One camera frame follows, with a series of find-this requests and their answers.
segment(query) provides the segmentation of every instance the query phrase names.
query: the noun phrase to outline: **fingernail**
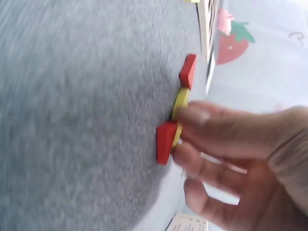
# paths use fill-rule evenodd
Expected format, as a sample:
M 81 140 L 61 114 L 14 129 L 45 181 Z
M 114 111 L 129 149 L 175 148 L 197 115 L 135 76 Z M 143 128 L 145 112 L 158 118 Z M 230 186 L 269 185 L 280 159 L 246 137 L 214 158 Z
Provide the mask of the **fingernail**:
M 200 108 L 182 107 L 177 111 L 177 119 L 180 124 L 200 126 L 203 125 L 209 118 L 209 113 Z

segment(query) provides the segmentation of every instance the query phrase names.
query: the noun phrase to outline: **red wooden block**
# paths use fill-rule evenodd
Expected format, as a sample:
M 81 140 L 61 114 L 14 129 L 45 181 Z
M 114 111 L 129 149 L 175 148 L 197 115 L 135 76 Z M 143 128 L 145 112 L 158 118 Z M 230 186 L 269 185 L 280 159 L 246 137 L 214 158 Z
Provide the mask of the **red wooden block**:
M 177 127 L 177 123 L 166 122 L 160 125 L 156 130 L 157 161 L 161 165 L 166 165 L 168 162 Z
M 185 60 L 185 63 L 180 72 L 180 81 L 182 87 L 189 88 L 189 90 L 193 87 L 193 77 L 194 72 L 196 70 L 196 60 L 197 55 L 189 54 Z

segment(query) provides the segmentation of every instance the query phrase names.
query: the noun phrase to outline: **yellow circle block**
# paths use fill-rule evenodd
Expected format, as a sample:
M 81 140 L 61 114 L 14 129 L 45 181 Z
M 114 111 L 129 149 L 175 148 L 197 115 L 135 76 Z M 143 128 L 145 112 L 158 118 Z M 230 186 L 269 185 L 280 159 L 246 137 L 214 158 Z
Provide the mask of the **yellow circle block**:
M 182 126 L 181 126 L 180 124 L 178 124 L 178 128 L 177 128 L 177 131 L 175 132 L 175 136 L 174 136 L 173 143 L 172 143 L 172 147 L 173 147 L 173 148 L 174 148 L 174 147 L 177 145 L 177 143 L 179 142 L 181 133 L 182 133 Z
M 188 99 L 189 99 L 189 89 L 188 88 L 180 88 L 177 99 L 175 100 L 171 120 L 175 122 L 176 113 L 179 107 L 187 107 Z

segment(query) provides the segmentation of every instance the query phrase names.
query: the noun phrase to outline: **red strawberry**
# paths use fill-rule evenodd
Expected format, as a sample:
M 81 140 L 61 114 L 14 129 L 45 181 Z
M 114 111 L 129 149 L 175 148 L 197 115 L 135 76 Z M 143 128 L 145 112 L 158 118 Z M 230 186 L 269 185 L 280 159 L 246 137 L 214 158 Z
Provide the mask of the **red strawberry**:
M 255 39 L 245 28 L 246 24 L 232 21 L 230 35 L 220 37 L 217 64 L 225 64 L 237 59 L 247 50 L 249 42 L 255 42 Z

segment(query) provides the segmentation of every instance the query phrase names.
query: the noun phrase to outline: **puzzle board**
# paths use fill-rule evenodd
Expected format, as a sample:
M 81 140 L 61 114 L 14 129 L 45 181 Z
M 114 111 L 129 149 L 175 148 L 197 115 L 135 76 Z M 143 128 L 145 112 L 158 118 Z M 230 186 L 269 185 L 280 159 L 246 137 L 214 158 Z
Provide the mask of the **puzzle board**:
M 208 63 L 208 67 L 207 67 L 207 78 L 206 78 L 206 87 L 205 87 L 206 95 L 208 94 L 208 91 L 209 91 L 209 88 L 210 88 L 210 85 L 213 79 L 215 65 L 216 65 L 215 53 L 212 52 L 209 63 Z
M 200 0 L 197 4 L 203 60 L 209 63 L 212 56 L 219 0 Z

